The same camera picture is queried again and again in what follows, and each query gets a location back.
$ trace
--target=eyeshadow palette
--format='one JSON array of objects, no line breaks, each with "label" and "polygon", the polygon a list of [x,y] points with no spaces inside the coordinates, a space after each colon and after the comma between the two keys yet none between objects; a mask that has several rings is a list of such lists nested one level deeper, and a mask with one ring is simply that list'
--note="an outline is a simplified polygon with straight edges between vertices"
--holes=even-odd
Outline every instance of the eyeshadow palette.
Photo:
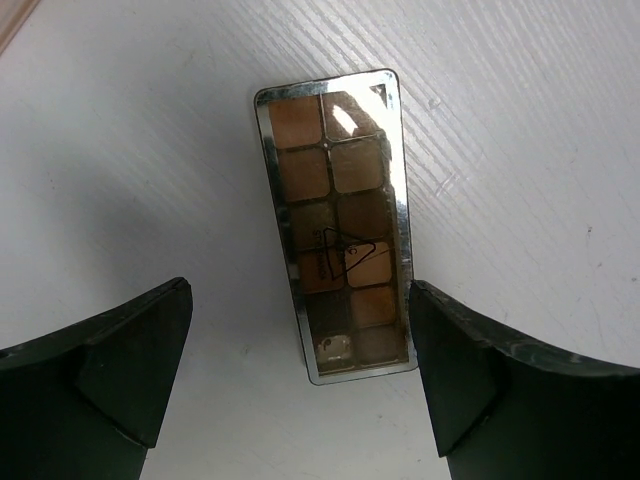
[{"label": "eyeshadow palette", "polygon": [[268,88],[255,107],[309,378],[415,368],[395,73]]}]

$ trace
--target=silver border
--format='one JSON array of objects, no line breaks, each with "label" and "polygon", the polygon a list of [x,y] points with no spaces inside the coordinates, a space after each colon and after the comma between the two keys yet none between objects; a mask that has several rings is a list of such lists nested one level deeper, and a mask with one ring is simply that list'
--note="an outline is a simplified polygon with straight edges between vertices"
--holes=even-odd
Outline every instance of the silver border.
[{"label": "silver border", "polygon": [[[278,157],[273,140],[273,130],[269,119],[267,104],[273,100],[284,98],[306,97],[311,95],[321,95],[323,93],[348,91],[354,88],[375,87],[384,85],[387,95],[387,108],[391,120],[385,127],[385,133],[391,146],[390,183],[393,186],[396,197],[396,223],[397,237],[396,245],[400,258],[399,270],[404,279],[404,312],[405,329],[407,332],[407,345],[409,359],[406,363],[383,366],[360,370],[357,372],[345,372],[335,374],[320,375],[315,358],[315,349],[311,337],[311,329],[307,318],[306,307],[304,305],[304,295],[300,288],[300,275],[295,259],[295,249],[293,246],[293,233],[290,228],[290,218],[288,208],[284,201],[282,183],[280,181]],[[377,377],[390,373],[407,372],[418,366],[411,330],[409,328],[409,289],[413,278],[413,264],[411,255],[411,230],[409,226],[409,205],[407,201],[407,178],[404,160],[404,142],[402,139],[402,113],[400,109],[400,91],[398,86],[398,76],[393,70],[375,70],[366,73],[357,73],[343,77],[328,78],[311,82],[284,85],[280,87],[267,88],[259,91],[255,97],[255,109],[258,119],[258,127],[262,138],[262,148],[265,155],[267,172],[271,183],[271,193],[276,210],[276,217],[280,231],[280,239],[289,274],[289,284],[293,296],[293,303],[298,318],[300,336],[302,337],[305,361],[309,380],[314,385],[325,385],[330,383],[346,382],[361,378]]]}]

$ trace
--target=textured white surface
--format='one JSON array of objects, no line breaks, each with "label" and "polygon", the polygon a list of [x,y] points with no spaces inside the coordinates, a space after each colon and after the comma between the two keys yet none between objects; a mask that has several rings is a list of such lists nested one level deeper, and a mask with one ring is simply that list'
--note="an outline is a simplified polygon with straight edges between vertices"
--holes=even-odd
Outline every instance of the textured white surface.
[{"label": "textured white surface", "polygon": [[0,57],[0,346],[174,275],[192,331],[144,479],[439,479],[417,372],[306,378],[252,111],[394,68],[415,271],[640,366],[640,4],[43,0]]}]

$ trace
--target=brown eyeshadow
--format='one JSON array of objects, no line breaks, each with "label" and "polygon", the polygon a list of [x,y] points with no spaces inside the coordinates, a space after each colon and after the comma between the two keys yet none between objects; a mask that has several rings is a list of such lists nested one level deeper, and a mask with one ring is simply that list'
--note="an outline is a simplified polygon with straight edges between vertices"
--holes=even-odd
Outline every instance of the brown eyeshadow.
[{"label": "brown eyeshadow", "polygon": [[307,295],[305,306],[312,335],[345,331],[349,328],[347,302],[341,292]]},{"label": "brown eyeshadow", "polygon": [[351,193],[382,185],[380,144],[376,139],[336,145],[331,149],[331,167],[336,190]]},{"label": "brown eyeshadow", "polygon": [[391,362],[398,358],[398,335],[394,327],[371,327],[355,335],[358,358],[364,364]]},{"label": "brown eyeshadow", "polygon": [[319,148],[280,152],[278,166],[287,202],[320,198],[331,191],[326,154]]},{"label": "brown eyeshadow", "polygon": [[269,104],[277,148],[313,145],[322,138],[318,97],[289,98]]},{"label": "brown eyeshadow", "polygon": [[355,290],[351,294],[351,312],[357,327],[393,323],[396,317],[393,290],[390,287]]},{"label": "brown eyeshadow", "polygon": [[298,269],[304,293],[339,290],[344,285],[343,269],[334,249],[298,254]]},{"label": "brown eyeshadow", "polygon": [[[379,93],[373,90],[363,90],[362,93],[367,102],[378,101],[380,105],[376,107],[385,108],[384,100]],[[372,135],[379,128],[375,119],[365,111],[370,105],[363,105],[363,108],[358,100],[347,92],[326,93],[322,96],[322,102],[327,137],[332,140]]]},{"label": "brown eyeshadow", "polygon": [[334,230],[326,231],[327,228],[335,227],[329,203],[319,202],[292,207],[290,212],[293,242],[297,249],[323,248],[325,240],[329,244],[335,237]]},{"label": "brown eyeshadow", "polygon": [[382,237],[391,223],[388,199],[378,190],[338,200],[340,230],[359,239]]},{"label": "brown eyeshadow", "polygon": [[349,247],[345,251],[345,263],[352,287],[366,287],[391,280],[391,252],[385,242]]}]

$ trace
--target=scratch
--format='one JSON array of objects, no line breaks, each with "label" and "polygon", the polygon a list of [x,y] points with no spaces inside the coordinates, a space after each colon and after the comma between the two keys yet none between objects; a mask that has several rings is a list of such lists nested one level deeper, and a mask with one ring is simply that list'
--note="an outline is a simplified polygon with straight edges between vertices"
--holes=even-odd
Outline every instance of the scratch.
[{"label": "scratch", "polygon": [[550,83],[549,82],[549,78],[547,78],[547,74],[544,71],[544,68],[542,68],[542,66],[538,62],[538,59],[535,57],[535,55],[533,55],[533,53],[531,53],[531,51],[528,48],[526,49],[526,51],[529,54],[529,58],[531,58],[531,60],[533,61],[534,65],[536,67],[538,67],[538,70],[540,70],[540,73],[542,74],[542,78],[544,78],[545,82]]},{"label": "scratch", "polygon": [[385,380],[385,381],[386,381],[387,385],[388,385],[389,387],[391,387],[391,390],[393,390],[393,393],[395,393],[398,397],[400,397],[400,398],[405,398],[405,397],[407,397],[407,395],[403,395],[403,393],[402,393],[399,389],[397,389],[396,387],[394,387],[394,386],[393,386],[393,384],[392,384],[389,380]]},{"label": "scratch", "polygon": [[222,181],[227,184],[235,193],[236,195],[238,195],[238,198],[240,199],[240,201],[245,205],[248,206],[249,205],[249,200],[247,199],[247,197],[240,192],[240,190],[238,190],[235,186],[235,184],[230,181],[229,179],[227,179],[226,176],[224,176],[218,169],[214,168],[210,163],[207,163],[204,158],[202,158],[200,155],[197,155],[195,157],[196,160],[198,160],[202,165],[204,165],[205,167],[209,168],[214,174],[216,174],[218,177],[220,177],[222,179]]},{"label": "scratch", "polygon": [[573,165],[574,162],[578,159],[578,147],[574,148],[573,153],[574,153],[574,156],[573,156],[573,160],[569,162],[570,165]]},{"label": "scratch", "polygon": [[596,306],[593,304],[593,300],[589,300],[589,302],[591,303],[593,312],[596,314],[596,323],[598,324],[598,335],[600,335],[600,341],[602,342],[602,346],[604,350],[608,352],[609,349],[607,348],[607,344],[604,342],[604,336],[602,335],[602,325],[600,321],[600,314],[598,313],[598,309],[596,308]]},{"label": "scratch", "polygon": [[182,68],[185,68],[187,65],[189,65],[193,61],[193,58],[195,56],[196,50],[195,48],[192,48],[191,50],[189,50],[189,56],[182,62]]},{"label": "scratch", "polygon": [[631,159],[629,158],[629,155],[627,154],[627,149],[624,147],[622,147],[622,156],[625,158],[625,160],[627,161],[629,166],[633,169],[633,171],[636,172],[635,162],[631,161]]},{"label": "scratch", "polygon": [[440,185],[438,185],[438,188],[436,189],[436,197],[439,197],[441,193],[445,192],[448,185],[451,182],[455,182],[458,179],[458,175],[456,173],[452,173],[451,175],[449,175],[444,181],[440,182]]},{"label": "scratch", "polygon": [[276,472],[278,472],[279,474],[282,475],[282,478],[291,478],[289,477],[289,475],[285,474],[282,470],[280,470],[279,468],[277,468],[272,462],[270,462],[269,460],[267,460],[266,458],[262,458],[260,455],[258,455],[255,450],[249,450],[253,455],[255,455],[258,459],[260,459],[261,461],[263,461],[264,463],[266,463],[269,467],[271,467],[273,470],[275,470]]},{"label": "scratch", "polygon": [[211,40],[209,40],[208,38],[207,38],[207,47],[209,47],[209,50],[208,50],[208,53],[207,53],[207,57],[209,59],[213,60],[213,52],[214,52],[214,50],[213,50],[213,47],[211,46]]},{"label": "scratch", "polygon": [[591,261],[591,249],[589,248],[589,243],[591,242],[591,232],[593,232],[593,227],[587,224],[587,235],[585,237],[585,248],[587,249],[587,263],[591,267],[593,271],[593,262]]}]

